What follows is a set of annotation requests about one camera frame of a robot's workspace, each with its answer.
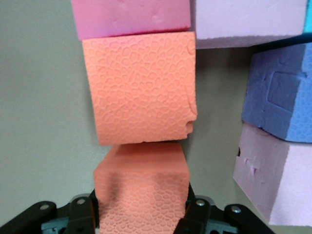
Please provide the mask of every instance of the gray surface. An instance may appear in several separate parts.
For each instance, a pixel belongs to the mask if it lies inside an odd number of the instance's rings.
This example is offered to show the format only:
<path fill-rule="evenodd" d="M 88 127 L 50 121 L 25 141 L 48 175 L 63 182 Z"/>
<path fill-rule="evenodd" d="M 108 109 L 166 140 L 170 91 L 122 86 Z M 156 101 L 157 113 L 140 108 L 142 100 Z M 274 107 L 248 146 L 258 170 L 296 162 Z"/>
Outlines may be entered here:
<path fill-rule="evenodd" d="M 69 0 L 0 1 L 0 225 L 41 200 L 65 205 L 93 188 L 98 146 Z M 250 49 L 197 52 L 198 119 L 181 141 L 198 195 L 242 203 L 232 179 Z M 312 228 L 272 227 L 277 234 Z"/>

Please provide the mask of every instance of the screw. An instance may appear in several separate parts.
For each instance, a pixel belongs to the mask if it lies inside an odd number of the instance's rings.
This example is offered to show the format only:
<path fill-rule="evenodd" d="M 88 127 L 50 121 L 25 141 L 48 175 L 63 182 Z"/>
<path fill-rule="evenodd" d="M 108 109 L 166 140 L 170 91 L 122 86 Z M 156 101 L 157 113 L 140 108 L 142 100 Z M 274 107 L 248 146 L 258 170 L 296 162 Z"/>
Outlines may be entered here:
<path fill-rule="evenodd" d="M 237 206 L 232 206 L 231 207 L 231 210 L 234 212 L 234 213 L 241 213 L 242 212 L 242 210 L 239 208 L 239 207 L 237 207 Z"/>
<path fill-rule="evenodd" d="M 204 206 L 204 205 L 205 205 L 205 202 L 204 202 L 202 199 L 198 199 L 198 200 L 196 200 L 196 204 L 197 204 L 198 206 Z"/>
<path fill-rule="evenodd" d="M 79 199 L 78 201 L 77 201 L 77 204 L 78 205 L 82 205 L 83 203 L 85 203 L 86 202 L 86 200 L 85 199 Z"/>
<path fill-rule="evenodd" d="M 48 204 L 44 204 L 44 205 L 42 205 L 42 206 L 40 206 L 40 210 L 46 210 L 46 209 L 48 209 L 49 208 L 49 205 Z"/>

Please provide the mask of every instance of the magenta foam block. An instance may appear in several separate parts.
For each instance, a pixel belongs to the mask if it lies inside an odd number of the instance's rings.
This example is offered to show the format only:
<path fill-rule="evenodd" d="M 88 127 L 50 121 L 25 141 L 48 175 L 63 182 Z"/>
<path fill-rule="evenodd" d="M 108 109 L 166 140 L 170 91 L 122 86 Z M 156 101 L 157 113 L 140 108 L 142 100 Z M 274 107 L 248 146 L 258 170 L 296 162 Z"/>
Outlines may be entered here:
<path fill-rule="evenodd" d="M 312 144 L 244 123 L 234 179 L 271 225 L 312 226 Z"/>
<path fill-rule="evenodd" d="M 189 0 L 72 0 L 79 40 L 187 31 Z"/>
<path fill-rule="evenodd" d="M 307 0 L 191 0 L 197 49 L 245 47 L 301 35 Z"/>

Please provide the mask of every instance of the pink foam block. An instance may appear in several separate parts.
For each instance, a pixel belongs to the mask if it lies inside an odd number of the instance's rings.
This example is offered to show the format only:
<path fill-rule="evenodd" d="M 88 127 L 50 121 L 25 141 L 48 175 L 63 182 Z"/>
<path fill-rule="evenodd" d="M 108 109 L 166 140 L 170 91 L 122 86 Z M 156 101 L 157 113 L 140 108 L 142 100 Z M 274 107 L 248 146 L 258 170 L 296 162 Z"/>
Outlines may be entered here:
<path fill-rule="evenodd" d="M 272 225 L 312 226 L 312 144 L 291 143 L 247 123 L 234 179 Z"/>
<path fill-rule="evenodd" d="M 183 139 L 193 130 L 193 32 L 88 39 L 83 51 L 101 145 Z"/>
<path fill-rule="evenodd" d="M 72 0 L 79 40 L 187 31 L 189 0 Z"/>
<path fill-rule="evenodd" d="M 190 172 L 178 143 L 113 146 L 94 171 L 100 234 L 172 234 Z"/>
<path fill-rule="evenodd" d="M 307 0 L 191 0 L 196 47 L 262 44 L 301 35 Z"/>

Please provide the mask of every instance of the stack of foam blocks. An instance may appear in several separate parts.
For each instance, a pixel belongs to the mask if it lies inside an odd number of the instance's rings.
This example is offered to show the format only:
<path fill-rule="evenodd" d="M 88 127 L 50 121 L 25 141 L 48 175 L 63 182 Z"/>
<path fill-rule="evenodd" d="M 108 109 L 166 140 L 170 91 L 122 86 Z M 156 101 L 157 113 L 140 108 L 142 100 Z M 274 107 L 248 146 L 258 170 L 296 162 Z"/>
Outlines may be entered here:
<path fill-rule="evenodd" d="M 234 179 L 270 224 L 312 226 L 312 42 L 253 55 L 242 119 Z"/>
<path fill-rule="evenodd" d="M 100 145 L 100 233 L 173 233 L 190 172 L 179 143 L 193 131 L 195 34 L 189 0 L 72 0 Z"/>

